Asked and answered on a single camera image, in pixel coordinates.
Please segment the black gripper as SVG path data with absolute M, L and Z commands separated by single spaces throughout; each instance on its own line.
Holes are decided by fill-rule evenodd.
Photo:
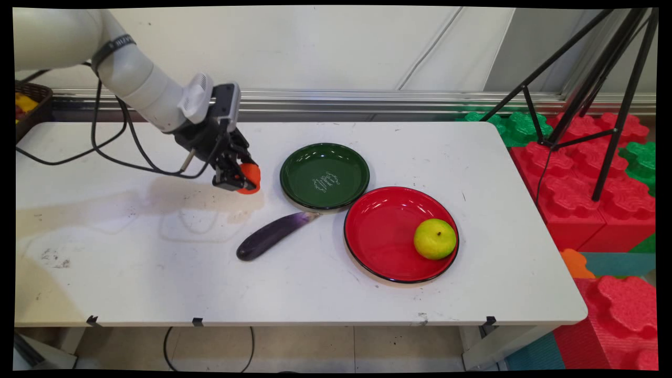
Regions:
M 247 177 L 237 160 L 242 164 L 258 165 L 249 153 L 249 143 L 237 125 L 232 131 L 229 122 L 209 119 L 199 124 L 188 124 L 174 133 L 175 141 L 195 151 L 195 157 L 212 164 L 215 174 L 212 186 L 226 191 L 247 189 Z

